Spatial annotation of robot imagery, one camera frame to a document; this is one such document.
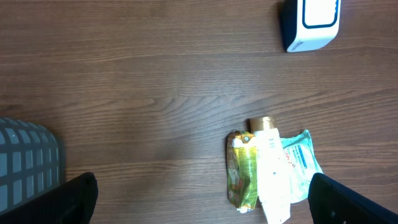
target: wet wipe package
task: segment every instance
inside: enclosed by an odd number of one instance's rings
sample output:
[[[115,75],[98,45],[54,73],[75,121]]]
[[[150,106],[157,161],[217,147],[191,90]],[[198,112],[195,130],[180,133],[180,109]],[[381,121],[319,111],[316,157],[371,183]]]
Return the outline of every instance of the wet wipe package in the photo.
[[[289,163],[290,202],[297,203],[308,197],[313,175],[323,172],[315,159],[309,130],[304,130],[296,137],[280,140]]]

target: gold cap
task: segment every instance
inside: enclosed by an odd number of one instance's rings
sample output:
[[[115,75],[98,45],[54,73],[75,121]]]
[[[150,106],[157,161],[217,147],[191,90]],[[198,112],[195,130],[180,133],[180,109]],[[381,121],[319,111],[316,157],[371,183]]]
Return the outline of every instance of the gold cap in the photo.
[[[276,128],[275,119],[271,116],[250,119],[251,132]]]

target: black object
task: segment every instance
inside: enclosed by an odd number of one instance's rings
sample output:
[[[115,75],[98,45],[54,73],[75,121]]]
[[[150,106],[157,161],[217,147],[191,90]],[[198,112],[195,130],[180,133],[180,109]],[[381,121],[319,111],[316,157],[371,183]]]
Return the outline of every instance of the black object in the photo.
[[[314,224],[398,223],[398,215],[333,179],[315,174],[308,201]]]
[[[285,0],[279,12],[279,23],[282,43],[287,50],[297,35],[297,0]]]
[[[89,223],[97,197],[97,181],[87,172],[1,215],[0,223]]]

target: food wrapper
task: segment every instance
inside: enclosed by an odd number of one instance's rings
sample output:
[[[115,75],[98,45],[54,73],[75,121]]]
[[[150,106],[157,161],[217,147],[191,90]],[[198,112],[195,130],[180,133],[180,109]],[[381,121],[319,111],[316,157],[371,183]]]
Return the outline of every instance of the food wrapper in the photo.
[[[253,210],[257,202],[255,138],[251,133],[236,131],[227,141],[228,198],[241,213]]]

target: wooden surface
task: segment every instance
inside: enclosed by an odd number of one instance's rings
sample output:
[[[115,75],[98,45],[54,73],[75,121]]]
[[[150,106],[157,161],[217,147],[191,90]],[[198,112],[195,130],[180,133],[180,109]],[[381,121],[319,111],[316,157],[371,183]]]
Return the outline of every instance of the wooden surface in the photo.
[[[398,2],[342,0],[324,49],[282,50],[277,0],[0,0],[0,115],[49,127],[92,223],[265,223],[227,201],[225,137],[275,115],[325,174],[398,212]],[[311,223],[308,202],[287,223]]]

